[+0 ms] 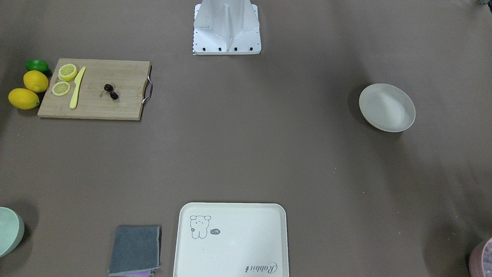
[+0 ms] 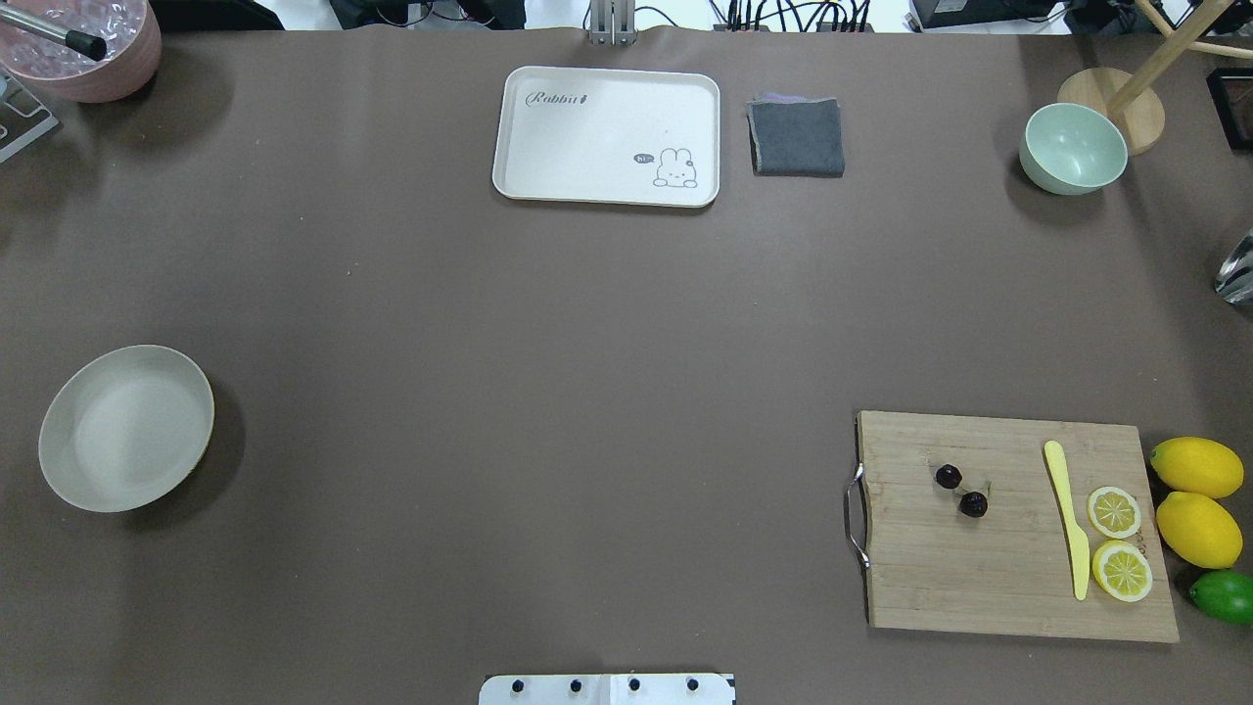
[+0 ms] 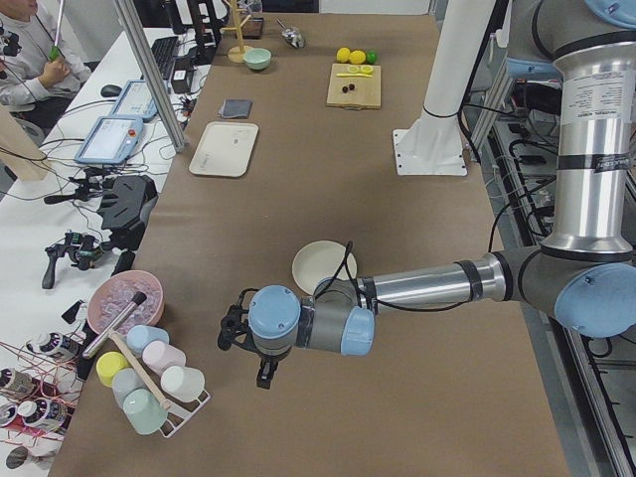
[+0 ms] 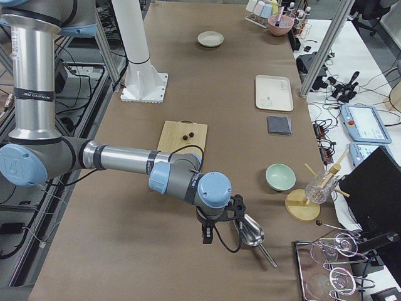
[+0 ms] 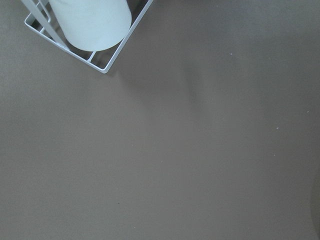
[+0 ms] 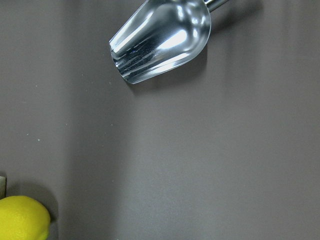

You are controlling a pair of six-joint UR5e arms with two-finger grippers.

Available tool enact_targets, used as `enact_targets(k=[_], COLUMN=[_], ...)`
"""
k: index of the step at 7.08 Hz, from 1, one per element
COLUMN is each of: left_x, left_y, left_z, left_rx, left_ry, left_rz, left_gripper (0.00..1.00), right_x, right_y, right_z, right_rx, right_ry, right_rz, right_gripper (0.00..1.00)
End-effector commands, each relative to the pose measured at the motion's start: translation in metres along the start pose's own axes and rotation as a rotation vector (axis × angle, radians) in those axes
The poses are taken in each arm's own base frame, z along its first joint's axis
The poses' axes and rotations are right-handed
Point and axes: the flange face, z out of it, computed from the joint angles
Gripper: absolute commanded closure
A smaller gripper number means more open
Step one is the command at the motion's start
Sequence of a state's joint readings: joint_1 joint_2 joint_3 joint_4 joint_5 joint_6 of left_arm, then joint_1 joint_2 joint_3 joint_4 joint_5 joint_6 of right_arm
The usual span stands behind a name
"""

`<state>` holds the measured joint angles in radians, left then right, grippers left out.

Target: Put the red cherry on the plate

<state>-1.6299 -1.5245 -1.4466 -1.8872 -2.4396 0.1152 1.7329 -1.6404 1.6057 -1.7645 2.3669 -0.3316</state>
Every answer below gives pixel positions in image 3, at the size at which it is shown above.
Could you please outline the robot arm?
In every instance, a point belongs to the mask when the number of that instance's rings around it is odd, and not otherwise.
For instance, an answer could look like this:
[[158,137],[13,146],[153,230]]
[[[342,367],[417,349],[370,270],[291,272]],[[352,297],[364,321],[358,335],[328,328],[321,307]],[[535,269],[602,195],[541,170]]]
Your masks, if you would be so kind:
[[489,251],[478,260],[368,278],[322,279],[298,298],[261,288],[239,313],[243,347],[258,354],[268,388],[293,347],[363,356],[377,314],[446,311],[489,298],[520,301],[592,338],[635,322],[632,248],[622,236],[635,92],[631,1],[513,1],[509,64],[555,67],[562,76],[556,213],[537,246]]

